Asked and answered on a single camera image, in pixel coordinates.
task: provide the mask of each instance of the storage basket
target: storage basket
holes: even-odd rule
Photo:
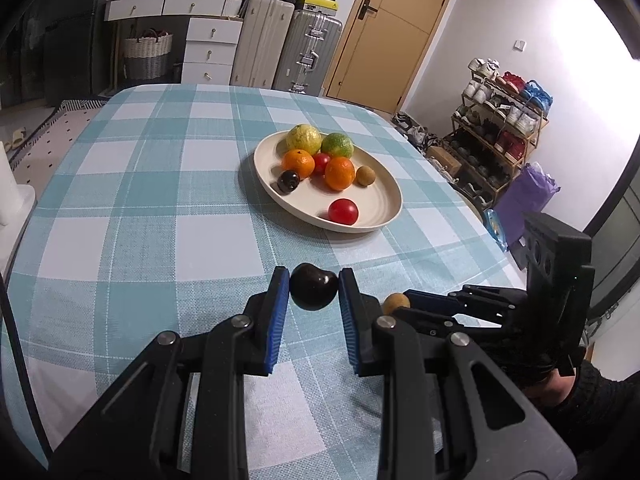
[[[173,34],[150,28],[137,38],[124,40],[127,79],[155,79],[170,72],[173,39]]]

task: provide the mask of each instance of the light blue checkered tablecloth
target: light blue checkered tablecloth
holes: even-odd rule
[[[381,231],[343,235],[274,203],[252,152],[298,123],[346,132],[378,158],[402,189],[400,216]],[[266,290],[274,266],[300,262],[353,267],[360,289],[380,300],[407,288],[522,285],[441,176],[368,110],[224,86],[114,96],[53,176],[10,280],[53,446],[154,335],[206,332]],[[14,426],[42,457],[4,332],[0,354]],[[353,375],[337,299],[314,313],[290,302],[274,374],[246,378],[252,479],[375,478],[381,384]]]

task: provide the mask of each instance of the slipper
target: slipper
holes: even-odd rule
[[[24,144],[24,134],[27,132],[27,129],[23,126],[14,131],[14,140],[12,140],[11,147],[16,150],[20,148]]]

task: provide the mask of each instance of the cardboard box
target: cardboard box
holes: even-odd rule
[[[453,155],[439,146],[431,146],[427,150],[427,157],[430,156],[435,158],[453,178],[456,177],[462,167],[462,164]]]

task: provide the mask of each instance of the silver suitcase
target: silver suitcase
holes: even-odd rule
[[[294,6],[280,0],[249,0],[240,31],[231,84],[271,88]]]
[[[332,16],[311,10],[296,10],[284,42],[273,88],[320,95],[341,32],[342,23]]]

